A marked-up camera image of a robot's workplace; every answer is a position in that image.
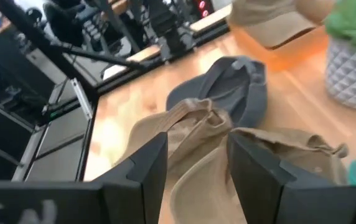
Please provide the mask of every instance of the gray fabric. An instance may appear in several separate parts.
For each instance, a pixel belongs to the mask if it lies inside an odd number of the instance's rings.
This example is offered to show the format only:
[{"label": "gray fabric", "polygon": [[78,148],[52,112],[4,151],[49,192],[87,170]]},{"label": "gray fabric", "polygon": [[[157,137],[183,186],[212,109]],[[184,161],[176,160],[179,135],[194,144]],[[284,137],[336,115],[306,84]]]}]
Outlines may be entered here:
[{"label": "gray fabric", "polygon": [[222,57],[206,74],[177,86],[167,97],[167,110],[186,98],[210,98],[229,112],[236,127],[255,128],[267,107],[265,66],[247,57]]}]

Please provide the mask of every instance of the potted plant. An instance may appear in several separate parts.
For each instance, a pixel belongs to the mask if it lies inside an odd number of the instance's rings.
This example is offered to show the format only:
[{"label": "potted plant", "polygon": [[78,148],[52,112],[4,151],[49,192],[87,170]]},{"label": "potted plant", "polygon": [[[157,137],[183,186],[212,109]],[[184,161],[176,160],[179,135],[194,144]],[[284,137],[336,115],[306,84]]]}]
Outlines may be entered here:
[{"label": "potted plant", "polygon": [[356,108],[356,0],[341,0],[325,20],[330,35],[326,87],[339,102]]}]

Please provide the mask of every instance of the orange item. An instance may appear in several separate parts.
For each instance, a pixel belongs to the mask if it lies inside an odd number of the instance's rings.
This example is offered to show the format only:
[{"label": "orange item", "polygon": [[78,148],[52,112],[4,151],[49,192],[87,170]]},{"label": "orange item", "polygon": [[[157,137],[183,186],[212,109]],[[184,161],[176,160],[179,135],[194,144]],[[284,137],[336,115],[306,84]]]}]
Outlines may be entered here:
[{"label": "orange item", "polygon": [[277,49],[270,50],[250,37],[244,28],[229,21],[228,24],[237,45],[249,52],[254,59],[265,63],[272,72],[286,70],[325,50],[329,44],[329,36],[325,33],[324,26],[319,26]]}]

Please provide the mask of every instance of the geometric pot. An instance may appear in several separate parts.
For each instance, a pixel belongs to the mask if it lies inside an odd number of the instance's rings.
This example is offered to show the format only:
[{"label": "geometric pot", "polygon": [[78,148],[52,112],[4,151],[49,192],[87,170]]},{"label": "geometric pot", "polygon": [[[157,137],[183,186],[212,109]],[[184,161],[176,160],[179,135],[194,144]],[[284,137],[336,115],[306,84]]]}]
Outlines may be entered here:
[{"label": "geometric pot", "polygon": [[325,81],[334,99],[356,108],[356,49],[347,41],[330,39]]}]

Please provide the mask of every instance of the red light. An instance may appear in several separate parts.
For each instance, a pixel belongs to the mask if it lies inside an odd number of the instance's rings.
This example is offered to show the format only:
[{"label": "red light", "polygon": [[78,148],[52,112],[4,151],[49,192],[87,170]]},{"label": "red light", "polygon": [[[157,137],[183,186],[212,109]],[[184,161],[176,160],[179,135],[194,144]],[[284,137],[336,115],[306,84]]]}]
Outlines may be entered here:
[{"label": "red light", "polygon": [[199,8],[200,8],[200,9],[204,9],[204,6],[205,6],[205,1],[201,1],[201,2],[199,3]]},{"label": "red light", "polygon": [[204,10],[203,13],[202,13],[203,17],[206,17],[208,16],[208,11],[207,10]]}]

